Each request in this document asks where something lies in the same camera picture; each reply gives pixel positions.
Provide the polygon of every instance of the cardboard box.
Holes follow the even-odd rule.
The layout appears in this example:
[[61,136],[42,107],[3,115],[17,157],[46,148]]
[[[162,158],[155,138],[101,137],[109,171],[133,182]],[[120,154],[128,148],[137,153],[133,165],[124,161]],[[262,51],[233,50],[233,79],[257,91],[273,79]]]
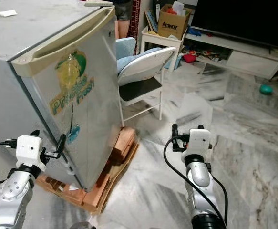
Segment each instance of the cardboard box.
[[186,10],[185,16],[178,16],[171,13],[166,13],[168,8],[172,5],[166,4],[160,10],[160,17],[158,22],[158,34],[162,37],[169,37],[169,35],[174,35],[179,40],[187,29],[188,20],[192,12],[189,8],[184,8]]

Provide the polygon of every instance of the black chair seat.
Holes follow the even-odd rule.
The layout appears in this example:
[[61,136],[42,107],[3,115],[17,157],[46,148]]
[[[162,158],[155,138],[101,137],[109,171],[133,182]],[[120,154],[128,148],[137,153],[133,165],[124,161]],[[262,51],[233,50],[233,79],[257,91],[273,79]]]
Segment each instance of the black chair seat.
[[152,77],[120,86],[120,97],[127,102],[160,87],[161,84]]

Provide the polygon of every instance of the fridge sticker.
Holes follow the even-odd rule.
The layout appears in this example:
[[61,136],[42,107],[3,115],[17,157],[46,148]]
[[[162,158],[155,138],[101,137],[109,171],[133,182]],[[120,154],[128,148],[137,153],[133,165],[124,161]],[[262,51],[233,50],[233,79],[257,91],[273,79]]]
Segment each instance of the fridge sticker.
[[94,88],[94,78],[88,79],[85,73],[86,64],[85,53],[78,50],[58,61],[55,70],[61,92],[50,101],[53,115],[59,114],[74,99],[80,104]]

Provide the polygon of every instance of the refrigerator door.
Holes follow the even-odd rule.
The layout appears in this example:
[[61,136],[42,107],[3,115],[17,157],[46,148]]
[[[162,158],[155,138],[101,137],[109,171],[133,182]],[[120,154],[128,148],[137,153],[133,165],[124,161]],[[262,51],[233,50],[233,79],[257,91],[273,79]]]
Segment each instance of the refrigerator door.
[[[67,172],[88,190],[121,128],[113,16],[103,7],[11,61],[56,140],[68,136]],[[50,162],[46,173],[63,181]]]

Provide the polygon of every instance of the tv stand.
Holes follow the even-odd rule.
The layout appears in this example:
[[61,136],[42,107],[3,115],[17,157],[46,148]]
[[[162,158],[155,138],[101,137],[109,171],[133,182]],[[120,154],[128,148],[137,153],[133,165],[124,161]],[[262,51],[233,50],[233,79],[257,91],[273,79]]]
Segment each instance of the tv stand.
[[278,70],[278,52],[252,44],[237,42],[223,37],[209,37],[205,34],[195,36],[186,34],[186,39],[208,43],[231,50],[227,60],[215,62],[209,58],[197,57],[197,61],[212,64],[230,70],[271,79]]

